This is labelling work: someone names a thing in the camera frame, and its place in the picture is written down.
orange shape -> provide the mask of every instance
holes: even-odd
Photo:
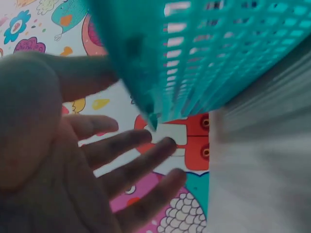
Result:
[[[60,18],[60,25],[68,26],[71,23],[72,15],[63,16]]]
[[[64,47],[64,51],[60,54],[61,56],[68,56],[70,54],[72,54],[72,48],[69,46]]]

cartoon print mat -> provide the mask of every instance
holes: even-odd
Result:
[[[0,9],[0,57],[34,50],[61,56],[105,55],[88,8],[80,0],[6,0]],[[119,132],[149,129],[124,90],[122,83],[86,98],[63,104],[63,114],[103,114],[116,119]],[[115,133],[99,133],[80,145]],[[171,169],[187,172],[186,185],[139,233],[203,233],[207,224],[209,184],[208,114],[160,124],[151,143],[120,156],[94,171],[98,177],[128,163],[165,136],[172,137],[177,151],[152,173],[111,202],[113,211],[143,197]]]

green shape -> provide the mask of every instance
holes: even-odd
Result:
[[[205,216],[207,216],[209,172],[203,173],[202,175],[187,172],[187,181],[185,187],[197,199]]]

purple shape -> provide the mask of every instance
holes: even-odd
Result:
[[[95,31],[95,25],[93,23],[92,18],[89,20],[87,32],[88,32],[88,36],[91,39],[91,41],[93,42],[93,44],[95,44],[97,46],[101,46],[101,47],[104,46],[102,44],[100,38],[98,37],[96,31]]]
[[[14,53],[17,51],[37,51],[41,53],[45,53],[45,44],[38,43],[36,37],[31,37],[28,40],[23,39],[18,42],[14,49]]]

yellow shape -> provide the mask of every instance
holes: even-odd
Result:
[[[75,114],[78,114],[79,112],[81,112],[86,106],[86,99],[79,99],[79,100],[75,100],[74,102],[72,102],[72,111]]]
[[[33,3],[36,0],[17,0],[16,1],[16,8],[21,8],[23,6],[27,6],[30,3]]]
[[[92,108],[94,110],[99,110],[99,109],[105,107],[109,102],[110,102],[109,99],[94,100],[94,102],[92,104]]]
[[[68,56],[70,54],[72,54],[72,48],[70,48],[69,46],[64,47],[64,51],[60,54],[61,56]]]

